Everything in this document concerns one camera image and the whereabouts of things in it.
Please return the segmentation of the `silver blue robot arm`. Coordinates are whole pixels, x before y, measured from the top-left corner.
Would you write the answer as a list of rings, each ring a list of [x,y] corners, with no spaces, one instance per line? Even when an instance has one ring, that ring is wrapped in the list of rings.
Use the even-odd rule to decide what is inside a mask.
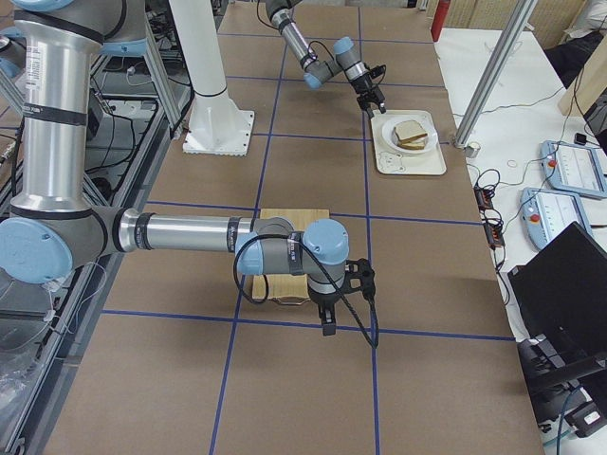
[[[42,284],[118,252],[230,252],[238,277],[305,276],[323,332],[335,333],[335,305],[353,274],[341,223],[321,219],[298,231],[284,218],[162,216],[84,199],[91,59],[147,50],[143,2],[19,1],[14,21],[27,44],[25,147],[22,188],[1,225],[5,272]]]
[[[303,80],[311,89],[319,89],[326,82],[343,73],[357,94],[357,103],[369,118],[386,112],[385,97],[377,78],[385,75],[386,65],[369,66],[350,37],[343,37],[329,51],[325,44],[314,40],[307,42],[294,18],[293,10],[299,1],[266,1],[267,25],[276,29],[287,47],[299,62]]]

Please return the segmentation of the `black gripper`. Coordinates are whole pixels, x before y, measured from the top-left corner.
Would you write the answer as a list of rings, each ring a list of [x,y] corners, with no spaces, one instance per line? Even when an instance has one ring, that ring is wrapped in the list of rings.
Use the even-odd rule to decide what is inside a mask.
[[[373,103],[377,106],[377,109],[381,114],[386,112],[385,97],[380,89],[373,82],[373,78],[369,72],[357,75],[354,79],[349,80],[351,86],[354,88],[357,96],[357,102],[359,108],[364,112],[368,118],[373,118]]]
[[[340,300],[339,292],[333,290],[324,294],[309,287],[308,296],[318,307],[322,335],[324,337],[333,336],[336,333],[335,305]]]

